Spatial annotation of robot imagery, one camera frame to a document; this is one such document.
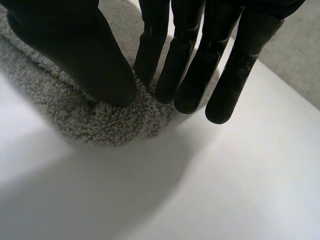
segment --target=white surface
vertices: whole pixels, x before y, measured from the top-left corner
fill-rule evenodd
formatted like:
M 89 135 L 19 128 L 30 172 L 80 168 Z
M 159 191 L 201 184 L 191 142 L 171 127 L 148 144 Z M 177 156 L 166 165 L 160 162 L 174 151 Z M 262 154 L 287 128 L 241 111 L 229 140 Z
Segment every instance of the white surface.
M 1 75 L 0 133 L 1 240 L 320 237 L 320 113 L 260 62 L 227 124 L 118 149 L 67 143 Z

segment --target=terry cloth towel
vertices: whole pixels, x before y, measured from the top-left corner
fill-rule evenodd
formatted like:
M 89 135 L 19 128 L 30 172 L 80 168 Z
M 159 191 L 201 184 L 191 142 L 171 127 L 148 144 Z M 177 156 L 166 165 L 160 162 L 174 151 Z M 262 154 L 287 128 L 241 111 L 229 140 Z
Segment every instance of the terry cloth towel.
M 133 66 L 144 29 L 140 10 L 129 0 L 100 0 L 99 9 Z M 168 36 L 150 88 L 136 79 L 135 102 L 117 108 L 83 93 L 65 72 L 19 40 L 9 27 L 5 8 L 0 6 L 0 71 L 64 137 L 102 147 L 119 147 L 133 140 L 155 137 L 181 116 L 173 105 L 161 104 L 154 97 L 171 39 Z M 216 72 L 202 107 L 208 102 L 218 77 Z

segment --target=gloved hand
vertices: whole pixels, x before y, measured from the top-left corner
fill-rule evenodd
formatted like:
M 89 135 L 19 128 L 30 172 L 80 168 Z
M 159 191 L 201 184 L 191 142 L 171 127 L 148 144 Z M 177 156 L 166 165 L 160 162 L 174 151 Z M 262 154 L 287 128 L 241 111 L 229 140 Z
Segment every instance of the gloved hand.
M 211 122 L 225 123 L 234 111 L 262 48 L 282 26 L 284 18 L 304 1 L 171 0 L 175 32 L 157 83 L 156 98 L 164 104 L 174 101 L 176 109 L 184 114 L 196 111 L 240 18 L 229 60 L 205 110 Z M 139 3 L 144 33 L 134 69 L 148 85 L 156 72 L 167 36 L 170 0 L 139 0 Z M 203 11 L 201 42 L 187 69 Z
M 98 10 L 99 0 L 0 0 L 15 34 L 90 96 L 129 106 L 137 90 L 132 69 Z

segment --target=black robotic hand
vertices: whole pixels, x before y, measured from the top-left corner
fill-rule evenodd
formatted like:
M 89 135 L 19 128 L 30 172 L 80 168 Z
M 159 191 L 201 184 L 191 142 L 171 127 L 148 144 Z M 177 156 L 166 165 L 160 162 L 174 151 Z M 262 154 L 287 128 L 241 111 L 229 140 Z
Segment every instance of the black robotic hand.
M 164 104 L 174 101 L 176 109 L 184 114 L 196 111 L 240 18 L 232 52 L 205 111 L 211 122 L 225 123 L 234 111 L 262 48 L 282 26 L 284 18 L 304 1 L 171 0 L 175 32 L 157 83 L 156 98 Z M 139 3 L 144 33 L 140 37 L 134 69 L 148 85 L 156 72 L 167 36 L 170 0 L 139 0 Z M 187 69 L 203 11 L 202 38 Z

